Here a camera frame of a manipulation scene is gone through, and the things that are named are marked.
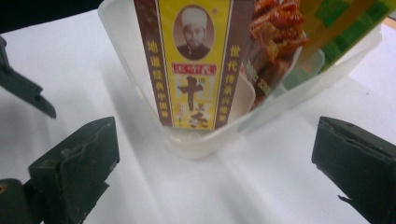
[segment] translucent plastic tray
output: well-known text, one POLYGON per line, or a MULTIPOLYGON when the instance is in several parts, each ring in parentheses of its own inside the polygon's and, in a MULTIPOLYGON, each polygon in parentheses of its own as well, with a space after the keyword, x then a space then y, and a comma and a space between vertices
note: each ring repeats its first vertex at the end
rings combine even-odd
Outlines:
MULTIPOLYGON (((126 73, 141 93, 142 102, 147 103, 148 111, 152 114, 153 119, 158 120, 134 1, 106 0, 99 6, 98 13, 126 73)), ((163 130, 177 154, 190 159, 202 158, 347 75, 380 40, 381 34, 378 26, 326 72, 317 75, 315 73, 318 69, 313 69, 309 77, 294 79, 298 83, 294 81, 293 88, 285 88, 286 85, 281 84, 264 104, 251 112, 247 110, 248 104, 251 102, 244 99, 249 98, 252 89, 248 85, 244 85, 242 82, 245 80, 240 78, 235 92, 239 98, 235 98, 233 101, 229 123, 218 130, 212 132, 181 130, 163 127, 158 120, 159 128, 163 130)), ((316 54, 308 62, 312 63, 310 67, 319 67, 322 63, 320 57, 323 55, 316 54)))

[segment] tabletop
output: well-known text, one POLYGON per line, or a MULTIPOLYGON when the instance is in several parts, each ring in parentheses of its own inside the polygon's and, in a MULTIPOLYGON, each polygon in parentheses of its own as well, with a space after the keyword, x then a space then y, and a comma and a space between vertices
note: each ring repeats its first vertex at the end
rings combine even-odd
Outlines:
POLYGON ((320 116, 396 144, 396 31, 381 34, 346 77, 192 161, 172 152, 141 104, 96 10, 4 33, 10 65, 43 87, 58 116, 0 89, 0 179, 27 181, 27 167, 73 131, 114 116, 120 164, 84 223, 366 223, 311 155, 320 116))

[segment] food image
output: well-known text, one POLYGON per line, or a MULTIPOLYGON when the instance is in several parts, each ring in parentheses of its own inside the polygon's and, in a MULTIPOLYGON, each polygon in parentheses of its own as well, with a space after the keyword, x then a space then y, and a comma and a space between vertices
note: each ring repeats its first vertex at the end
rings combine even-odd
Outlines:
POLYGON ((256 107, 287 74, 299 47, 306 42, 300 0, 256 0, 250 43, 244 59, 256 92, 256 107))

